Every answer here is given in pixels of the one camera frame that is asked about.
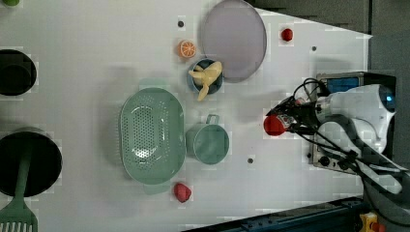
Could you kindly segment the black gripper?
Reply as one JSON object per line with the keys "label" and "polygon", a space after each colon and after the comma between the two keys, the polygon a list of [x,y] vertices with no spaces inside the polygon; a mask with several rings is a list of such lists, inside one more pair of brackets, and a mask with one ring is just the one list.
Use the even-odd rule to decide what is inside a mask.
{"label": "black gripper", "polygon": [[314,101],[291,98],[291,101],[280,102],[267,113],[267,116],[286,113],[295,119],[295,123],[286,129],[288,132],[314,134],[314,130],[318,128]]}

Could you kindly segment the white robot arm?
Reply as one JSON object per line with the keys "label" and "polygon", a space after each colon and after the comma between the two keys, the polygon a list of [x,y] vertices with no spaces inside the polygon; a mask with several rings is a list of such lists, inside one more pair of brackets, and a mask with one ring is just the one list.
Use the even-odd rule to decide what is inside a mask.
{"label": "white robot arm", "polygon": [[271,136],[298,134],[407,211],[409,170],[383,154],[394,117],[392,91],[370,84],[312,101],[290,96],[266,114],[263,128]]}

